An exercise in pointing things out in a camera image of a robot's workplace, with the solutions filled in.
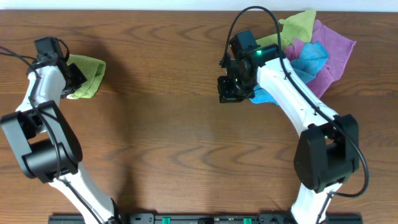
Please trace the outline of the light green microfiber cloth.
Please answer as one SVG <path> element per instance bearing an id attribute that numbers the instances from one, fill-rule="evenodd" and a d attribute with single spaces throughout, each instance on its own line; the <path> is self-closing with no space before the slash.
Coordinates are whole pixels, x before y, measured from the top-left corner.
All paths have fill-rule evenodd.
<path id="1" fill-rule="evenodd" d="M 103 80 L 106 63 L 100 59 L 87 57 L 84 55 L 71 55 L 68 64 L 75 63 L 84 74 L 84 82 L 76 92 L 67 96 L 68 99 L 77 100 L 80 98 L 92 98 L 98 91 Z"/>

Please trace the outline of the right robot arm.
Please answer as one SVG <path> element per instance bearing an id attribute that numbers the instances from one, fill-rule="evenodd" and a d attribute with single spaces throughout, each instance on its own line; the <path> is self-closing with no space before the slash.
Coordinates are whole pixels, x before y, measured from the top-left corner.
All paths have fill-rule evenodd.
<path id="1" fill-rule="evenodd" d="M 298 136 L 295 172 L 301 181 L 285 223 L 361 223 L 357 215 L 327 215 L 337 190 L 358 170 L 358 124 L 327 107 L 295 73 L 276 44 L 261 47 L 252 32 L 236 34 L 220 66 L 220 103 L 240 103 L 267 91 L 292 122 Z"/>

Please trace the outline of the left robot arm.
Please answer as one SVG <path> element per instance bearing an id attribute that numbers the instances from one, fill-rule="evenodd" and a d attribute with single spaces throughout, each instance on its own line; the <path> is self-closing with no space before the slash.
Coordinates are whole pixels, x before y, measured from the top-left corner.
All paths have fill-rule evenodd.
<path id="1" fill-rule="evenodd" d="M 125 223 L 116 202 L 100 190 L 83 165 L 77 136 L 60 111 L 62 98 L 86 82 L 70 61 L 64 41 L 34 42 L 36 57 L 1 47 L 1 54 L 27 65 L 29 86 L 16 111 L 1 117 L 1 129 L 24 173 L 60 191 L 78 209 L 83 223 Z"/>

